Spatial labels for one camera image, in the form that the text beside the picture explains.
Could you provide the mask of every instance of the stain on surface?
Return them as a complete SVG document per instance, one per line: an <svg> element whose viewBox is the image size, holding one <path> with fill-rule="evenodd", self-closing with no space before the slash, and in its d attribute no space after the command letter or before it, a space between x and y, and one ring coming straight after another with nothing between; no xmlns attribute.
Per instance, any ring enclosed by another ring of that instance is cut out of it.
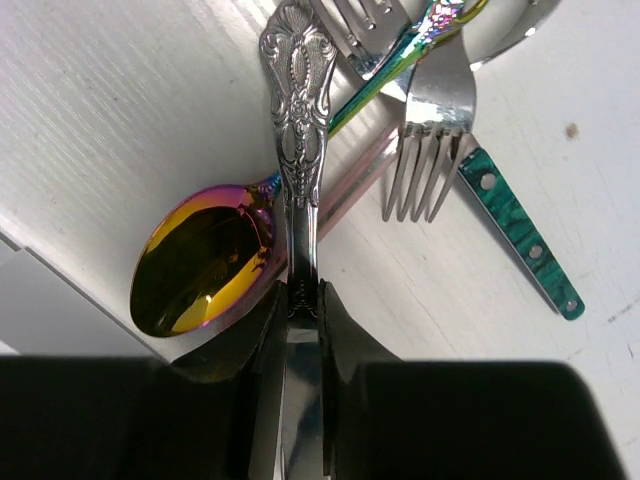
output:
<svg viewBox="0 0 640 480"><path fill-rule="evenodd" d="M578 125L571 122L564 128L564 135L567 137L567 140L575 140L580 136L580 130L578 129Z"/></svg>
<svg viewBox="0 0 640 480"><path fill-rule="evenodd" d="M613 315L611 315L607 319L607 322L609 322L609 323L615 322L616 320L618 320L623 315L626 315L627 313L629 313L631 310L633 310L638 305L640 305L640 295L636 296L636 298L633 300L633 302L631 302L630 304L625 306L622 310L620 310L620 311L614 313Z"/></svg>

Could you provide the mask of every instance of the fork tines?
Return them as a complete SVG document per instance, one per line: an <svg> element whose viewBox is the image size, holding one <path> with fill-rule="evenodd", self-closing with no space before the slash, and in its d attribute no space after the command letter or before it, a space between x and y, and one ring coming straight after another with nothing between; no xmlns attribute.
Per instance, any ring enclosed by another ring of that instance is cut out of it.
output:
<svg viewBox="0 0 640 480"><path fill-rule="evenodd" d="M426 186L418 205L411 213L411 220L417 222L422 217L423 212L426 211L428 222L431 223L451 190L458 167L468 154L468 145L472 138L472 135L465 134L461 129L457 128L443 129L437 126L424 127L421 125L412 125L411 128L407 128L401 145L400 159L393 179L389 201L382 215L383 220L389 220L398 202L407 166L411 163L414 164L406 197L398 211L399 221L403 221L411 206L415 205L420 180L427 164L430 164ZM448 163L450 168L433 208L429 209L430 200L435 191L438 178L444 170L445 163Z"/></svg>
<svg viewBox="0 0 640 480"><path fill-rule="evenodd" d="M342 54L359 61L377 62L393 48L395 41L410 25L410 19L398 0L310 0L329 35ZM356 11L354 4L361 7ZM365 80L373 72L358 72Z"/></svg>

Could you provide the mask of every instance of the silver fork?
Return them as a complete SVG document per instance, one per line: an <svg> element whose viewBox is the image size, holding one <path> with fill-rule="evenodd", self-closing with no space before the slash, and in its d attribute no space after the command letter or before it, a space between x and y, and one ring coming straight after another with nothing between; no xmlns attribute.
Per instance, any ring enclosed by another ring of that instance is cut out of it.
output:
<svg viewBox="0 0 640 480"><path fill-rule="evenodd" d="M349 0L311 0L311 5L347 63L366 81L384 64L402 33L411 26L411 19L398 0L357 1L364 16L356 12ZM414 68L415 64L411 65L381 92L406 102Z"/></svg>
<svg viewBox="0 0 640 480"><path fill-rule="evenodd" d="M575 320L584 312L584 303L498 167L471 133L475 110L475 79L462 35L458 34L434 49L415 70L407 100L405 138L384 218L390 217L400 196L410 158L415 158L416 163L407 197L399 211L401 221L414 203L428 161L431 160L432 167L424 193L412 214L413 221L426 209L436 180L448 161L451 167L429 212L429 220L433 220L459 173L550 302L564 318Z"/></svg>

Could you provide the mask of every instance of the white table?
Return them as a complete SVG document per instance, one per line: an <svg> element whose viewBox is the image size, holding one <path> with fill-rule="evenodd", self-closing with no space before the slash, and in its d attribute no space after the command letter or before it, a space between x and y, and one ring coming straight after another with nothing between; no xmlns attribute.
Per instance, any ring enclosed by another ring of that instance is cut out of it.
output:
<svg viewBox="0 0 640 480"><path fill-rule="evenodd" d="M273 8L0 0L0 231L134 334L129 285L157 223L198 189L249 183L276 167L256 47ZM571 364L632 476L640 476L638 18L638 2L564 0L532 40L476 75L474 131L584 298L581 319L548 308L460 183L432 225L383 223L388 177L319 249L322 276L351 314L402 357ZM336 84L345 85L340 74ZM374 102L331 141L325 185L388 118ZM202 341L140 338L169 360Z"/></svg>

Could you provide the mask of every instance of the green handle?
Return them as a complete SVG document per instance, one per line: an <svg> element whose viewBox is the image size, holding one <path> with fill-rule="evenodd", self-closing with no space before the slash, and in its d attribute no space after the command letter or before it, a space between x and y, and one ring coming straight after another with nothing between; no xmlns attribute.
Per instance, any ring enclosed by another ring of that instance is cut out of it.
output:
<svg viewBox="0 0 640 480"><path fill-rule="evenodd" d="M458 171L561 315L582 315L584 302L489 154L477 148Z"/></svg>

